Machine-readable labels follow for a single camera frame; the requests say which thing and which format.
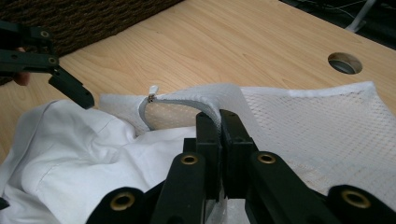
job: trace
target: white cable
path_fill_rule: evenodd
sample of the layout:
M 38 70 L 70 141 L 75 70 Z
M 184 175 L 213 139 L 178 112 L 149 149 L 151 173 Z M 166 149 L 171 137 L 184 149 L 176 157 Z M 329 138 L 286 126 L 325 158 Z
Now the white cable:
M 396 10 L 396 7 L 393 7 L 393 6 L 391 6 L 391 5 L 389 5 L 389 4 L 386 4 L 386 3 L 383 3 L 381 6 L 382 6 L 383 8 L 388 9 L 388 10 Z
M 340 7 L 335 7 L 335 8 L 343 8 L 343 7 L 349 7 L 349 6 L 352 6 L 352 5 L 356 5 L 356 4 L 358 4 L 358 3 L 362 3 L 362 2 L 365 2 L 366 0 L 361 0 L 361 1 L 358 1 L 358 2 L 354 2 L 354 3 L 350 3 L 350 4 L 347 4 L 347 5 L 344 5 L 344 6 L 340 6 Z
M 309 1 L 309 0 L 299 0 L 299 2 L 301 2 L 301 3 L 312 3 L 312 4 L 317 4 L 317 2 L 314 2 L 314 1 Z M 338 8 L 338 7 L 334 7 L 334 6 L 330 6 L 330 5 L 327 5 L 326 4 L 326 7 L 330 7 L 330 9 L 336 9 L 336 10 L 339 10 L 339 11 L 341 11 L 341 12 L 344 12 L 345 14 L 347 14 L 349 17 L 351 17 L 352 19 L 355 19 L 355 17 L 352 15 L 352 14 L 350 14 L 349 12 L 347 12 L 347 11 L 345 11 L 345 10 L 343 10 L 343 9 L 340 9 L 340 8 Z

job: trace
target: white mesh fabric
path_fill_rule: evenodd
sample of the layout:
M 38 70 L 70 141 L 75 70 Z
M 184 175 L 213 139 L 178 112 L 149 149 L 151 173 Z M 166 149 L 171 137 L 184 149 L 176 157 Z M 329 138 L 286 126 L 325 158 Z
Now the white mesh fabric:
M 150 103 L 146 105 L 145 118 L 152 130 L 195 126 L 200 111 L 187 105 Z
M 128 121 L 134 125 L 136 135 L 141 135 L 149 131 L 139 114 L 139 106 L 145 101 L 145 96 L 102 94 L 99 109 Z
M 331 186 L 349 184 L 396 209 L 396 118 L 371 82 L 320 91 L 241 91 L 232 84 L 212 84 L 161 95 L 157 102 L 198 108 L 218 128 L 219 110 L 233 111 L 259 150 L 281 156 L 308 187 L 327 194 Z M 191 121 L 192 116 L 180 116 L 183 109 L 176 110 L 177 119 Z M 116 116 L 130 113 L 129 120 L 143 122 L 128 111 L 113 110 Z M 163 124 L 169 128 L 169 122 Z M 141 133 L 147 131 L 147 126 L 139 127 Z

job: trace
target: mesh laundry bag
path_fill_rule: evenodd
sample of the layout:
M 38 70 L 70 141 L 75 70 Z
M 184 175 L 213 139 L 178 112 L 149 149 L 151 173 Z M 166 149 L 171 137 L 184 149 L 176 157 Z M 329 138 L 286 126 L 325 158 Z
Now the mesh laundry bag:
M 309 188 L 327 194 L 349 184 L 396 209 L 396 120 L 371 82 L 320 91 L 213 84 L 152 103 L 147 96 L 103 95 L 100 108 L 59 101 L 22 116 L 0 167 L 0 192 L 11 204 L 2 223 L 42 223 L 31 219 L 46 216 L 81 223 L 113 189 L 153 188 L 183 138 L 195 136 L 193 127 L 181 126 L 204 111 L 220 133 L 220 109 L 238 114 L 259 150 L 281 156 Z M 248 223 L 244 214 L 243 201 L 220 201 L 208 223 Z
M 125 98 L 113 97 L 103 96 L 101 107 L 131 114 L 132 106 L 130 112 L 118 108 Z M 219 128 L 219 109 L 233 111 L 259 149 L 281 156 L 309 188 L 327 194 L 331 186 L 349 184 L 396 208 L 396 119 L 372 82 L 318 91 L 214 84 L 159 95 L 146 106 L 142 100 L 143 121 L 152 126 L 150 119 L 163 118 L 161 128 L 192 123 L 181 119 L 194 119 L 199 110 Z

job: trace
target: wooden table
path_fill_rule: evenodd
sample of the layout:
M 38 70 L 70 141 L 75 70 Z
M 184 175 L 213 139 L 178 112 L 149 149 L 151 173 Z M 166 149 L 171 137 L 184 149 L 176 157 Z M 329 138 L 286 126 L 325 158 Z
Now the wooden table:
M 362 71 L 345 75 L 328 57 L 346 52 Z M 276 0 L 186 0 L 128 30 L 80 49 L 61 65 L 85 84 L 96 103 L 100 93 L 167 93 L 195 85 L 321 89 L 373 81 L 396 114 L 396 51 L 352 34 Z M 33 75 L 28 87 L 0 87 L 0 161 L 25 111 L 66 98 Z

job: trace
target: cable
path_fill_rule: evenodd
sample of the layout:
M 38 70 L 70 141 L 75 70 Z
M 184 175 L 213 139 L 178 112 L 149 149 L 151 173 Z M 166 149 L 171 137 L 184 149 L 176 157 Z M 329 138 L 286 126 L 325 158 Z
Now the cable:
M 391 6 L 391 5 L 387 4 L 387 3 L 383 3 L 381 5 L 381 7 L 383 7 L 384 9 L 387 9 L 387 10 L 396 10 L 396 7 L 393 7 L 393 6 Z
M 350 3 L 350 4 L 347 4 L 347 5 L 344 5 L 344 6 L 340 6 L 340 7 L 334 7 L 333 9 L 336 9 L 336 8 L 338 9 L 338 8 L 343 8 L 343 7 L 349 7 L 349 6 L 353 6 L 353 5 L 362 3 L 362 2 L 366 2 L 366 0 L 361 0 L 361 1 L 358 1 L 358 2 Z
M 318 2 L 314 2 L 314 1 L 310 1 L 310 0 L 298 0 L 298 2 L 310 3 L 310 4 L 318 5 Z M 341 12 L 347 14 L 352 19 L 355 19 L 355 16 L 353 16 L 352 14 L 350 14 L 349 12 L 347 12 L 347 11 L 341 9 L 341 8 L 337 8 L 337 7 L 334 7 L 334 6 L 330 6 L 330 5 L 324 4 L 324 7 L 322 9 L 324 9 L 324 10 L 326 10 L 326 9 L 335 9 L 335 10 L 338 10 L 338 11 L 341 11 Z

